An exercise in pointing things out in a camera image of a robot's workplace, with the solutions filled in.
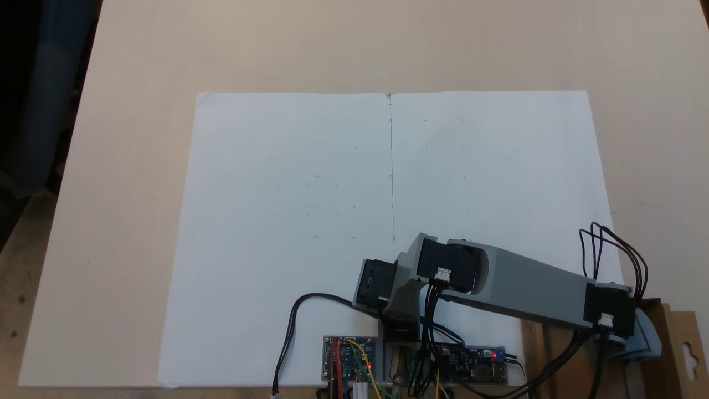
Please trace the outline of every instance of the microcontroller board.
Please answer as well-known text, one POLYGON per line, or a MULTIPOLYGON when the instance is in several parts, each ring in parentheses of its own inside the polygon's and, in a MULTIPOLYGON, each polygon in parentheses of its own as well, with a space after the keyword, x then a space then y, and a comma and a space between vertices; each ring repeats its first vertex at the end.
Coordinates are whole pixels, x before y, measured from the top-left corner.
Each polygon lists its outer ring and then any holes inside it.
MULTIPOLYGON (((441 348, 440 361, 459 380, 467 383, 507 383, 507 364, 503 346, 466 346, 441 348)), ((441 369, 441 381, 454 381, 441 369)))
POLYGON ((351 340, 359 344, 367 354, 369 371, 374 375, 374 361, 376 359, 376 337, 323 337, 323 369, 320 376, 323 381, 337 376, 337 358, 339 355, 339 370, 342 371, 343 379, 350 379, 353 382, 370 382, 367 363, 364 361, 362 351, 357 348, 357 345, 352 345, 347 342, 351 340), (339 350, 333 351, 333 345, 339 350))

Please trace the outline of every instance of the beige table surface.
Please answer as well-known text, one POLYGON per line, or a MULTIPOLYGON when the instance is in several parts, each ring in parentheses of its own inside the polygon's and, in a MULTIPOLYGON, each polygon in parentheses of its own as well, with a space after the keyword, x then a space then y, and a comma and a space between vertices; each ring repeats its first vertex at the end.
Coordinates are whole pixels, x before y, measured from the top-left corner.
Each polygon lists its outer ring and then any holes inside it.
POLYGON ((20 384, 157 385, 198 93, 563 89, 588 90, 646 296, 709 342, 698 0, 105 0, 20 384))

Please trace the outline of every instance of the black cable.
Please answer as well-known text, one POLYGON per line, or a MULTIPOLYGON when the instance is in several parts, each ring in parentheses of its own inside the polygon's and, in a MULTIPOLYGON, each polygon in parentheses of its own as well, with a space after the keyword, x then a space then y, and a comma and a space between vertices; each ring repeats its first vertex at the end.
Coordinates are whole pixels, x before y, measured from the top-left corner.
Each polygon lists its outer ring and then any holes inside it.
POLYGON ((603 374, 603 364, 605 361, 605 346, 608 344, 610 330, 602 328, 598 338, 598 358, 596 359, 596 373, 593 375, 593 385, 591 392, 588 394, 588 399, 594 399, 598 393, 598 387, 601 386, 601 375, 603 374))
MULTIPOLYGON (((442 291, 442 287, 440 287, 439 283, 434 283, 433 287, 429 289, 429 292, 427 293, 426 296, 426 306, 425 306, 425 311, 424 311, 424 318, 425 318, 425 323, 424 323, 424 337, 428 339, 430 342, 430 352, 433 355, 433 363, 434 366, 431 367, 431 370, 437 370, 437 368, 440 368, 444 373, 447 373, 451 378, 455 380, 461 387, 466 388, 467 390, 471 391, 472 393, 477 394, 478 396, 484 398, 484 399, 502 399, 502 398, 509 398, 511 395, 517 395, 513 396, 510 399, 516 399, 520 398, 524 395, 526 395, 529 392, 533 392, 536 387, 538 387, 539 384, 543 383, 546 381, 551 375, 553 375, 556 371, 558 371, 584 344, 584 342, 590 337, 591 331, 590 330, 580 330, 577 332, 574 332, 574 336, 571 339, 571 342, 569 342, 568 347, 560 354, 558 355, 557 358, 552 360, 540 373, 539 376, 535 377, 533 380, 528 381, 525 385, 516 388, 515 390, 512 390, 511 392, 505 393, 503 395, 489 395, 482 393, 474 388, 472 388, 470 385, 465 383, 464 381, 461 381, 460 378, 457 377, 455 373, 452 373, 448 368, 447 365, 445 365, 443 362, 438 362, 436 359, 440 358, 440 353, 438 351, 438 346, 435 340, 433 339, 432 336, 432 329, 430 328, 430 322, 432 321, 433 315, 435 313, 435 306, 438 300, 438 295, 440 294, 440 291, 442 291)), ((425 353, 421 353, 419 356, 419 359, 421 360, 423 357, 425 357, 425 353)), ((424 388, 428 386, 427 384, 422 384, 421 388, 424 388)), ((414 396, 418 397, 422 395, 423 392, 421 391, 414 391, 414 396)))
POLYGON ((335 302, 339 302, 343 305, 346 305, 348 307, 351 307, 354 310, 360 311, 366 315, 372 316, 376 318, 376 314, 372 312, 368 312, 366 310, 362 310, 356 307, 352 306, 352 301, 346 300, 345 298, 338 297, 337 295, 332 295, 332 294, 324 294, 324 293, 311 293, 311 294, 305 294, 301 296, 300 298, 297 299, 297 301, 293 304, 293 308, 291 309, 291 316, 288 320, 288 327, 286 328, 286 339, 283 343, 283 349, 281 349, 281 355, 278 358, 278 362, 276 363, 276 372, 273 377, 273 385, 271 386, 271 394, 276 395, 278 391, 278 375, 281 372, 281 367, 283 366, 283 362, 286 360, 286 355, 288 354, 288 349, 291 346, 291 342, 293 341, 293 337, 295 334, 296 330, 296 315, 298 314, 298 308, 301 306, 301 303, 303 303, 305 300, 313 297, 321 297, 329 300, 333 300, 335 302))
MULTIPOLYGON (((338 297, 337 295, 332 295, 332 294, 325 294, 325 293, 311 293, 311 294, 305 294, 298 298, 295 303, 293 304, 293 307, 291 308, 291 315, 288 320, 288 327, 286 328, 286 338, 283 343, 283 348, 281 349, 281 354, 278 358, 278 362, 276 363, 276 371, 274 372, 274 377, 273 377, 273 384, 271 386, 271 394, 276 395, 279 392, 278 388, 278 376, 281 372, 281 368, 283 367, 283 363, 286 360, 286 355, 288 354, 288 350, 290 349, 291 343, 293 341, 293 337, 295 335, 295 329, 296 329, 296 315, 298 314, 298 308, 301 306, 301 304, 312 297, 320 297, 328 300, 333 300, 335 302, 339 302, 345 306, 351 307, 352 309, 362 312, 366 315, 369 315, 373 318, 378 318, 379 315, 374 312, 370 312, 368 310, 363 310, 358 307, 352 306, 352 301, 346 300, 343 297, 338 297)), ((455 334, 453 331, 448 329, 447 327, 444 327, 438 323, 433 323, 433 329, 436 331, 440 332, 441 334, 445 335, 452 341, 454 341, 453 344, 445 344, 449 346, 465 346, 465 341, 463 338, 461 338, 458 334, 455 334)))
MULTIPOLYGON (((595 222, 592 225, 601 226, 600 224, 595 223, 595 222)), ((615 239, 617 242, 611 241, 601 235, 596 235, 596 234, 592 233, 591 231, 588 231, 585 229, 580 229, 579 236, 581 237, 582 252, 583 252, 583 234, 588 234, 591 237, 591 239, 600 239, 602 242, 609 243, 609 244, 615 246, 616 248, 620 249, 623 253, 625 253, 625 255, 630 259, 633 269, 635 270, 635 292, 634 292, 633 297, 637 301, 640 301, 645 293, 645 288, 647 287, 647 279, 648 279, 647 263, 642 258, 642 256, 637 252, 637 250, 635 248, 631 247, 628 243, 623 241, 620 237, 618 237, 615 233, 613 233, 608 227, 601 226, 600 229, 602 232, 607 233, 609 236, 611 236, 611 238, 615 239), (643 273, 643 270, 640 268, 641 262, 642 262, 642 265, 644 268, 644 273, 643 273)))

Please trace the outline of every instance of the green wire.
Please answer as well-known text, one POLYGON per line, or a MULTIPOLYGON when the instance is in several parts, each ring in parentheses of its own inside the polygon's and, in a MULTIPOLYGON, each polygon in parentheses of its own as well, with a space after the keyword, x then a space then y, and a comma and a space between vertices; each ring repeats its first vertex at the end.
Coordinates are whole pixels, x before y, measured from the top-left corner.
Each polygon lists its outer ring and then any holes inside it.
MULTIPOLYGON (((367 368, 362 365, 362 362, 359 361, 359 352, 357 348, 355 348, 354 345, 350 344, 350 348, 352 348, 352 354, 350 355, 350 358, 354 356, 354 359, 357 361, 357 364, 359 364, 359 367, 367 373, 367 368)), ((393 396, 389 395, 388 392, 386 392, 386 389, 382 388, 381 386, 376 386, 384 395, 386 395, 387 398, 389 399, 394 399, 393 396)))

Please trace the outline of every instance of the yellow wire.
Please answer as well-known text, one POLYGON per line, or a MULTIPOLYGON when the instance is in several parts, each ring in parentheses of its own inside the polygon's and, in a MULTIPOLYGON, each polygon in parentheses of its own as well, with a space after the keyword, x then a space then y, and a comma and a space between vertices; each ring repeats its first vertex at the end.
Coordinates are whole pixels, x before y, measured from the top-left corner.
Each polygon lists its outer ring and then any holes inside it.
POLYGON ((355 341, 352 341, 351 339, 346 339, 345 342, 347 342, 348 344, 355 345, 362 352, 362 358, 364 359, 364 365, 367 366, 367 372, 369 373, 369 379, 372 380, 372 385, 374 386, 374 392, 376 392, 376 396, 379 399, 381 399, 381 394, 379 393, 379 388, 377 388, 376 382, 374 382, 374 376, 372 375, 372 366, 369 365, 369 359, 367 358, 367 353, 364 351, 364 348, 362 348, 361 345, 359 345, 355 341))

